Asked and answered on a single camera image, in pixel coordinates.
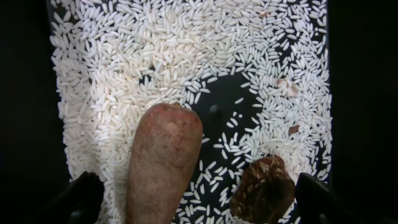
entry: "black surface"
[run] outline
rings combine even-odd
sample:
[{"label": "black surface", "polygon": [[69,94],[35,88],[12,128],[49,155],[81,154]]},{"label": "black surface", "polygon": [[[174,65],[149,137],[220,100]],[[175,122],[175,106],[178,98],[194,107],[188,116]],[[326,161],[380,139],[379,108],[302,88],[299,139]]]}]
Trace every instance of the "black surface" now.
[{"label": "black surface", "polygon": [[[397,99],[398,42],[392,1],[370,3],[329,2],[331,181],[337,195],[377,223],[378,214],[398,219],[397,119],[392,108]],[[0,198],[7,205],[1,215],[16,220],[56,196],[70,178],[47,15],[45,1],[0,2]],[[204,96],[201,101],[210,100],[225,110],[222,98]],[[207,112],[198,111],[201,116]],[[207,137],[216,141],[218,126],[225,122],[221,118],[204,123],[205,131],[215,129]]]}]

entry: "black background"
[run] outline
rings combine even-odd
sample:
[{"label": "black background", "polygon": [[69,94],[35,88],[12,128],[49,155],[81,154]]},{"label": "black background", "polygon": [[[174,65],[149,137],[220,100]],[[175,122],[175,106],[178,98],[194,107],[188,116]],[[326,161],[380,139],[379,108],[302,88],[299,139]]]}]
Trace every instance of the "black background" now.
[{"label": "black background", "polygon": [[[397,8],[329,2],[332,188],[362,214],[398,219]],[[70,178],[45,1],[0,1],[1,215],[25,217]]]}]

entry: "rice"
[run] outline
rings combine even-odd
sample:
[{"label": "rice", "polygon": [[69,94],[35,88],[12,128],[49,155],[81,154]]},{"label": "rice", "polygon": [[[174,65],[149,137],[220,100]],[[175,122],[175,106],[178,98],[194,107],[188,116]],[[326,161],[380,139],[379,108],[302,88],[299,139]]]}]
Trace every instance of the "rice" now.
[{"label": "rice", "polygon": [[[125,221],[122,199],[130,148],[145,111],[160,102],[195,108],[201,96],[211,94],[209,83],[223,82],[228,74],[247,80],[240,85],[256,98],[252,110],[257,116],[250,115],[253,123],[240,124],[247,134],[228,135],[228,142],[222,133],[215,137],[222,144],[207,143],[221,149],[212,153],[227,164],[212,172],[216,157],[201,159],[200,175],[190,183],[174,222],[189,222],[187,217],[192,218],[200,205],[208,206],[198,199],[198,192],[203,195],[210,182],[218,181],[211,189],[219,182],[225,188],[229,178],[236,178],[236,189],[243,166],[267,154],[281,156],[295,182],[300,172],[327,181],[332,118],[325,3],[81,0],[62,4],[66,11],[53,14],[50,37],[61,97],[58,115],[65,123],[63,142],[72,179],[87,170],[106,183],[98,223]],[[265,10],[271,13],[261,19],[259,13]],[[285,87],[278,85],[280,79],[287,80]],[[289,96],[294,85],[298,93]],[[236,100],[236,106],[242,101]],[[236,127],[243,115],[234,111],[232,117],[226,128]],[[289,136],[295,125],[299,132]],[[238,142],[239,134],[243,135]],[[203,163],[210,164],[204,172]],[[230,213],[218,217],[215,210],[224,210],[231,193],[211,204],[215,217],[206,214],[199,223],[242,223]],[[200,201],[196,209],[192,200]],[[298,222],[295,218],[283,222]]]}]

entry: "root vegetable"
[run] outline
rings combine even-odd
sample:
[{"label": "root vegetable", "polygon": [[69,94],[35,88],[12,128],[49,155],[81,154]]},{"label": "root vegetable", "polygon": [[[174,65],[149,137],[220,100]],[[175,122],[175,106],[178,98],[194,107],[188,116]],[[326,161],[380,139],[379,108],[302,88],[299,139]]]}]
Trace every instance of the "root vegetable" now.
[{"label": "root vegetable", "polygon": [[198,115],[179,105],[154,105],[142,117],[131,150],[128,224],[170,224],[201,147]]}]

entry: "pile of rice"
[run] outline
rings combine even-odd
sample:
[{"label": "pile of rice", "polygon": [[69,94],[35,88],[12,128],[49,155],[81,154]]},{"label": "pile of rice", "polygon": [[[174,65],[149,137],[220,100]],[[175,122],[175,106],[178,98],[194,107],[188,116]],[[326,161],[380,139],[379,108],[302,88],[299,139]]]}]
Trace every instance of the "pile of rice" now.
[{"label": "pile of rice", "polygon": [[[184,194],[174,223],[242,223],[228,202],[240,184],[241,168],[268,154],[283,158],[295,182],[301,172],[328,177],[326,0],[51,3],[62,11],[54,13],[50,40],[67,164],[72,179],[89,171],[104,182],[98,223],[124,223],[130,148],[145,111],[162,102],[200,104],[201,95],[211,94],[206,84],[229,75],[247,79],[241,87],[262,112],[251,118],[256,127],[245,133],[204,137],[203,142],[216,143],[217,157],[232,162],[204,167],[200,161],[201,174]],[[241,117],[233,113],[225,128],[235,128]],[[298,132],[289,134],[294,126]],[[225,179],[236,184],[218,187]],[[219,194],[219,203],[202,203],[206,194]],[[290,220],[294,207],[280,222],[299,222]]]}]

